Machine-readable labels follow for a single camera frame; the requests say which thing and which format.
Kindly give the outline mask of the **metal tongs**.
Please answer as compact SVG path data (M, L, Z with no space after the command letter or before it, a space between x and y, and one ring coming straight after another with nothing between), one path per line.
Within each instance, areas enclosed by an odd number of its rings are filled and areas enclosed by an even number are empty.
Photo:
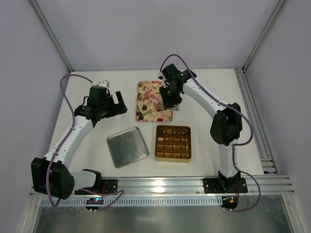
M165 105L163 102L154 103L154 108L156 111L166 111L166 110L180 111L180 108L178 105L170 106L170 105Z

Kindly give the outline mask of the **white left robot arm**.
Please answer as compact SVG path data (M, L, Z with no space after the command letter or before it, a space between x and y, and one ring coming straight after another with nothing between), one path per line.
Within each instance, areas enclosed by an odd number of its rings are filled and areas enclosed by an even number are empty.
M72 192L98 192L102 188L101 173L92 169L69 172L69 165L84 138L96 124L105 118L127 112L120 91L116 92L115 103L108 88L95 85L73 112L73 121L58 143L43 157L34 158L31 163L33 188L35 192L65 200Z

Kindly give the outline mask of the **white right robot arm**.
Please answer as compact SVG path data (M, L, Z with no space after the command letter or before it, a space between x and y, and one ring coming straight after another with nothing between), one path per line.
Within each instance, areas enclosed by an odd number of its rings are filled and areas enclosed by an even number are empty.
M160 70L159 78L164 86L159 89L165 110L174 108L182 102L181 94L194 99L212 118L210 135L218 144L220 168L216 188L229 192L236 188L241 173L232 162L232 146L242 131L241 108L237 103L229 104L208 90L191 70L180 71L174 64Z

